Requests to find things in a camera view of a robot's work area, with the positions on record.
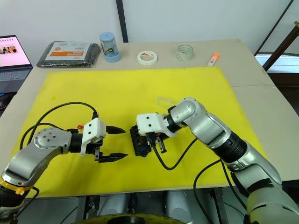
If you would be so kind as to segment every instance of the laptop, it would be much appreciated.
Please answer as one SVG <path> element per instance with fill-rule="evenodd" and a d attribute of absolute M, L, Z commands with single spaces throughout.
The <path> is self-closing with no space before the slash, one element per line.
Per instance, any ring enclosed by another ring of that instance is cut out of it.
<path fill-rule="evenodd" d="M 31 70 L 18 38 L 0 36 L 0 93 L 17 92 Z"/>

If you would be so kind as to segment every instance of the blue pencil sharpener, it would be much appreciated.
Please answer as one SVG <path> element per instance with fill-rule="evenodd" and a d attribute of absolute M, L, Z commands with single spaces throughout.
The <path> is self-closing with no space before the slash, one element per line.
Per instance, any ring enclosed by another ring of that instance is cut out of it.
<path fill-rule="evenodd" d="M 121 56 L 118 52 L 115 37 L 113 33 L 106 32 L 100 34 L 100 41 L 105 55 L 105 59 L 108 62 L 117 62 L 120 60 Z"/>

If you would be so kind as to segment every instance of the beige tabletop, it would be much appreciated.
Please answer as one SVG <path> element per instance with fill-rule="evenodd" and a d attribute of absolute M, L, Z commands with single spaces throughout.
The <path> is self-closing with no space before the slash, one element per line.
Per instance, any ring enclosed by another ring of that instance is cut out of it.
<path fill-rule="evenodd" d="M 176 48 L 181 44 L 193 47 L 190 61 L 181 62 L 175 57 Z M 33 68 L 0 118 L 0 170 L 10 161 L 23 122 L 49 71 L 203 67 L 219 52 L 215 66 L 221 67 L 270 162 L 283 181 L 299 179 L 299 117 L 241 40 L 119 43 L 117 46 L 121 60 L 115 63 L 106 62 L 101 52 L 96 66 L 89 69 Z M 158 62 L 152 66 L 140 65 L 136 56 L 143 50 L 156 52 Z"/>

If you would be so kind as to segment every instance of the white wall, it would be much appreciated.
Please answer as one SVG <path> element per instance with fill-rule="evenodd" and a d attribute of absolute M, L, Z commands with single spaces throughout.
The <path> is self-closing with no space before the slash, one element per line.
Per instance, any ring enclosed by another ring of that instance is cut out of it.
<path fill-rule="evenodd" d="M 254 53 L 289 0 L 123 0 L 129 42 L 240 38 Z"/>
<path fill-rule="evenodd" d="M 285 13 L 267 42 L 260 51 L 273 52 L 294 28 L 295 21 L 299 21 L 299 0 L 295 0 L 289 10 Z M 286 53 L 299 54 L 299 37 L 288 47 Z"/>
<path fill-rule="evenodd" d="M 52 41 L 122 42 L 114 0 L 0 0 L 0 35 L 17 35 L 32 64 Z"/>

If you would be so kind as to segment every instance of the laptop keyboard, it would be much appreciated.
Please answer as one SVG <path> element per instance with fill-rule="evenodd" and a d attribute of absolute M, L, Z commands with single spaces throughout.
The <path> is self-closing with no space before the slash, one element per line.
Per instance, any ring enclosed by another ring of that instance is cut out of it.
<path fill-rule="evenodd" d="M 0 82 L 24 80 L 27 74 L 28 70 L 4 71 L 0 74 Z"/>

